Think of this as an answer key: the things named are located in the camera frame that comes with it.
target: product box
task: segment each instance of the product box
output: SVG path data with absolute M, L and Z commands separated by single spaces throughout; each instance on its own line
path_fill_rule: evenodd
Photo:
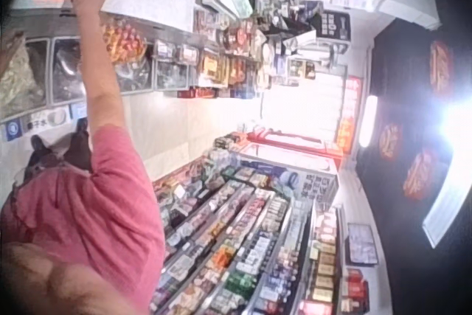
M 347 269 L 347 280 L 349 282 L 361 282 L 364 279 L 360 269 Z

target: logo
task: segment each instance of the logo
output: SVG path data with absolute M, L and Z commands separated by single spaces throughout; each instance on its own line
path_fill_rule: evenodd
M 9 135 L 15 136 L 20 131 L 20 127 L 17 122 L 10 122 L 8 123 L 7 130 Z
M 7 141 L 10 142 L 16 138 L 19 138 L 23 135 L 21 131 L 21 123 L 19 118 L 15 118 L 14 120 L 10 120 L 5 123 L 5 133 L 7 137 Z

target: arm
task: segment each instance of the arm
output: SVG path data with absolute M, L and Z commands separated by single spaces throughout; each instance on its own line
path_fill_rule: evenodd
M 92 136 L 99 127 L 125 127 L 117 76 L 106 50 L 99 11 L 105 0 L 74 0 L 80 31 L 82 76 Z

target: ceiling light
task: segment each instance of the ceiling light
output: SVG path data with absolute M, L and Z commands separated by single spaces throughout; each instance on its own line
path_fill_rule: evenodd
M 370 144 L 375 126 L 375 116 L 377 114 L 378 98 L 370 95 L 367 98 L 364 117 L 361 124 L 361 133 L 359 134 L 359 144 L 363 148 L 367 148 Z

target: white floor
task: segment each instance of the white floor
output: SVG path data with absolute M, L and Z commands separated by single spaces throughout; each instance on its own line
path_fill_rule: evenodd
M 134 145 L 152 180 L 169 173 L 210 148 L 213 140 L 257 119 L 259 100 L 176 99 L 160 92 L 123 98 Z M 56 144 L 74 130 L 75 122 L 46 131 L 41 137 Z M 32 153 L 29 137 L 1 144 L 0 206 Z
M 348 235 L 347 223 L 369 224 L 371 226 L 378 254 L 378 265 L 375 267 L 359 267 L 362 270 L 364 279 L 369 282 L 370 312 L 368 314 L 392 315 L 392 296 L 384 250 L 369 201 L 353 168 L 340 169 L 339 190 L 333 204 L 342 205 L 344 216 L 343 234 L 345 237 Z

